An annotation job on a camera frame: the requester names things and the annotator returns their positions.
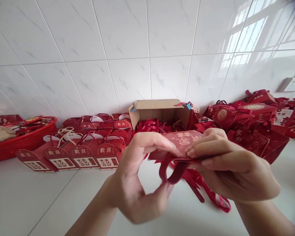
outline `red ribbon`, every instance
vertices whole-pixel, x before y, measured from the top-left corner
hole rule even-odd
[[[158,119],[147,119],[140,121],[137,125],[136,132],[157,132],[159,133],[160,121]]]

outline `wall socket panel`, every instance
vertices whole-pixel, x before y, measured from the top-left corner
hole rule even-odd
[[[293,92],[295,91],[295,78],[286,78],[278,92]]]

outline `gift bag handle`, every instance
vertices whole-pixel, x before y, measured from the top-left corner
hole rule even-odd
[[[183,177],[189,165],[188,162],[177,163],[172,175],[169,178],[167,178],[167,174],[166,174],[167,167],[171,164],[172,161],[175,161],[176,159],[178,159],[178,157],[172,157],[171,154],[168,153],[165,160],[162,161],[160,171],[159,171],[159,175],[161,179],[165,181],[166,183],[169,183],[172,185],[178,183],[179,180],[181,180],[181,178]]]
[[[269,120],[262,120],[262,121],[255,121],[254,123],[252,123],[249,127],[249,131],[253,132],[262,126],[267,126],[269,129],[271,129],[271,122]]]

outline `red satin ribbon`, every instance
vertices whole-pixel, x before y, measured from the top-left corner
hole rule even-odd
[[[158,119],[147,119],[140,121],[137,125],[136,132],[157,132],[159,133],[160,121]]]
[[[174,172],[177,168],[177,166],[181,163],[178,162],[174,162],[174,164],[170,163],[171,167],[174,168]],[[189,184],[189,186],[191,187],[191,189],[193,190],[193,192],[196,194],[197,198],[199,199],[200,202],[204,202],[204,198],[202,197],[202,195],[199,193],[198,189],[200,189],[199,186],[203,187],[205,192],[207,193],[208,197],[210,198],[210,200],[213,202],[214,205],[216,205],[218,208],[220,208],[222,211],[228,213],[231,210],[231,204],[229,202],[229,200],[225,197],[222,197],[220,195],[218,195],[218,198],[220,199],[221,202],[216,200],[216,193],[212,192],[210,190],[210,188],[207,186],[207,184],[205,183],[204,179],[202,178],[202,176],[200,175],[199,172],[197,172],[194,169],[187,169],[183,175],[182,178],[185,179],[187,181],[187,183]]]

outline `rope handle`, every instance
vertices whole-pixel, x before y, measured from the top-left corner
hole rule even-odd
[[[107,138],[107,143],[109,143],[109,144],[112,144],[112,143],[110,143],[109,141],[108,141],[108,137],[118,137],[118,138],[120,138],[121,139],[121,141],[122,141],[122,144],[123,145],[125,145],[125,140],[122,138],[122,137],[120,137],[120,136],[118,136],[118,135],[116,135],[116,134],[109,134],[109,135],[106,135],[105,136],[105,138]],[[113,145],[115,148],[117,148],[120,152],[122,152],[122,150],[121,150],[121,148],[119,148],[119,147],[116,147],[115,145]]]

